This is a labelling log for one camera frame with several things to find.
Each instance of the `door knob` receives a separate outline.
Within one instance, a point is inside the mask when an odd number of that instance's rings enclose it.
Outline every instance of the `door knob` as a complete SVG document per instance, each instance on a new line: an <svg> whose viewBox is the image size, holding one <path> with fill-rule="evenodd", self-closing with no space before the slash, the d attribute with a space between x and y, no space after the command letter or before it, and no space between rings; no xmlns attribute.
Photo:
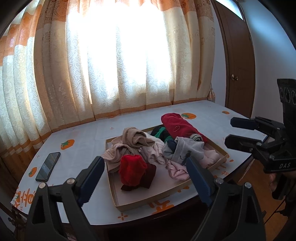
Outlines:
<svg viewBox="0 0 296 241"><path fill-rule="evenodd" d="M239 80L239 78L237 76L235 76L234 74L231 75L231 79L232 80Z"/></svg>

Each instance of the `clothing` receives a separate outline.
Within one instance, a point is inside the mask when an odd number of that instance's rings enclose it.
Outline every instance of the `clothing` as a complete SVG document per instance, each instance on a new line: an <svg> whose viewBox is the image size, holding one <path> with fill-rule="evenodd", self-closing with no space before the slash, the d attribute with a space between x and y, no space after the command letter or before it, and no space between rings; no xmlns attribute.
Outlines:
<svg viewBox="0 0 296 241"><path fill-rule="evenodd" d="M220 156L215 150L204 150L204 158L199 161L201 166L210 167L215 164Z"/></svg>
<svg viewBox="0 0 296 241"><path fill-rule="evenodd" d="M187 180L189 178L189 174L185 166L174 162L168 161L167 162L168 173L171 178L178 179L178 180Z"/></svg>
<svg viewBox="0 0 296 241"><path fill-rule="evenodd" d="M137 186L147 169L147 164L140 155L124 155L120 160L119 175L124 185Z"/></svg>
<svg viewBox="0 0 296 241"><path fill-rule="evenodd" d="M145 133L145 135L148 139L154 141L154 145L142 146L139 149L139 152L143 156L144 160L146 160L149 163L157 161L159 164L165 164L165 157L162 153L162 148L165 145L163 141L159 138L149 135L148 133Z"/></svg>
<svg viewBox="0 0 296 241"><path fill-rule="evenodd" d="M141 146L153 146L154 141L148 139L145 133L135 127L127 127L123 130L122 136L115 138L112 142L119 141L132 148L140 148Z"/></svg>
<svg viewBox="0 0 296 241"><path fill-rule="evenodd" d="M156 133L159 131L159 129L162 128L162 127L164 127L164 125L160 125L160 126L155 127L155 128L152 130L151 135L152 135L152 136L155 136Z"/></svg>
<svg viewBox="0 0 296 241"><path fill-rule="evenodd" d="M156 138L159 138L159 136L160 136L160 134L163 132L163 130L165 130L165 127L161 127L161 128L159 129L159 131L155 134L155 137L156 137Z"/></svg>
<svg viewBox="0 0 296 241"><path fill-rule="evenodd" d="M139 155L142 146L153 146L154 141L148 139L143 131L135 127L128 127L123 130L122 136L114 138L112 147L102 155L107 162L109 172L119 170L120 159L124 155Z"/></svg>
<svg viewBox="0 0 296 241"><path fill-rule="evenodd" d="M194 157L198 162L204 158L204 142L196 142L185 137L177 137L175 142L177 143L177 147L171 159L172 161L185 165L186 158L189 156Z"/></svg>
<svg viewBox="0 0 296 241"><path fill-rule="evenodd" d="M167 141L168 147L175 152L177 148L177 143L174 140L168 140Z"/></svg>
<svg viewBox="0 0 296 241"><path fill-rule="evenodd" d="M190 136L190 139L194 140L194 141L203 141L202 136L199 134L192 134Z"/></svg>
<svg viewBox="0 0 296 241"><path fill-rule="evenodd" d="M166 143L168 140L174 140L171 136L168 136L167 138L165 138L164 143Z"/></svg>
<svg viewBox="0 0 296 241"><path fill-rule="evenodd" d="M168 146L168 141L163 146L162 152L163 152L163 156L168 160L171 160L173 158L174 153L175 153L175 151L170 149L170 147Z"/></svg>
<svg viewBox="0 0 296 241"><path fill-rule="evenodd" d="M164 143L166 143L170 139L173 140L173 138L170 136L169 132L163 125L155 127L152 130L151 135L161 139Z"/></svg>
<svg viewBox="0 0 296 241"><path fill-rule="evenodd" d="M102 158L107 162L109 172L119 170L120 159L124 155L139 155L139 150L122 143L116 143L104 152Z"/></svg>
<svg viewBox="0 0 296 241"><path fill-rule="evenodd" d="M154 179L155 173L156 173L156 166L153 164L147 163L147 169L145 170L145 173L140 180L140 184L137 186L122 185L121 190L131 191L131 190L137 189L138 187L144 187L149 189Z"/></svg>
<svg viewBox="0 0 296 241"><path fill-rule="evenodd" d="M172 136L176 137L190 137L192 134L201 135L203 141L207 143L207 138L198 132L188 121L184 120L177 113L168 113L161 117L161 122L165 126L166 130Z"/></svg>

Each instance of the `blue gripper pad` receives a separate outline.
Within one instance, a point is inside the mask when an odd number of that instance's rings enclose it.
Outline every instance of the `blue gripper pad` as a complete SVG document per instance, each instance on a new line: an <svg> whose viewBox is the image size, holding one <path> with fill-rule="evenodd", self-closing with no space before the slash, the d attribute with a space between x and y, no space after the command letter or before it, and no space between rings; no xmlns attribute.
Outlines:
<svg viewBox="0 0 296 241"><path fill-rule="evenodd" d="M213 203L211 195L215 192L216 187L213 175L209 170L202 168L193 157L186 159L186 168L200 200L209 207Z"/></svg>
<svg viewBox="0 0 296 241"><path fill-rule="evenodd" d="M87 169L83 169L77 177L77 203L82 205L89 201L105 169L104 159L97 156Z"/></svg>

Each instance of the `green cloth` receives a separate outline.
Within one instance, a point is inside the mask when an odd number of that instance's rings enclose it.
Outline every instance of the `green cloth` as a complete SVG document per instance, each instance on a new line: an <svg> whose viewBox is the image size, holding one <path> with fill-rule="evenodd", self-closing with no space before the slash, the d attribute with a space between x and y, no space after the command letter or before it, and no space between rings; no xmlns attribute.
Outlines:
<svg viewBox="0 0 296 241"><path fill-rule="evenodd" d="M159 129L159 131L156 133L155 137L159 138L160 134L165 130L165 127L162 127Z"/></svg>
<svg viewBox="0 0 296 241"><path fill-rule="evenodd" d="M164 143L166 143L168 140L174 140L171 136L168 136L166 139L165 139L165 141L164 141Z"/></svg>

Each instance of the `cardboard tray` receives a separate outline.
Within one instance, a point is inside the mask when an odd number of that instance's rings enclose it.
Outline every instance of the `cardboard tray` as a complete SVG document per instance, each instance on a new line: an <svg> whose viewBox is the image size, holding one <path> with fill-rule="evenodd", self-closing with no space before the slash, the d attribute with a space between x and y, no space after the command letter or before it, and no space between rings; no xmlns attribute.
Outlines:
<svg viewBox="0 0 296 241"><path fill-rule="evenodd" d="M154 128L151 127L142 131L151 133ZM111 147L111 141L114 138L106 140L106 150ZM204 145L204 148L215 150L220 155L220 159L214 165L210 166L208 170L213 171L226 161L228 153L210 139ZM132 191L121 190L123 184L120 181L119 173L109 173L107 165L111 195L114 205L119 211L124 212L163 199L192 183L191 179L186 181L172 179L168 174L166 165L160 165L156 162L153 164L156 165L156 174L150 188L139 187Z"/></svg>

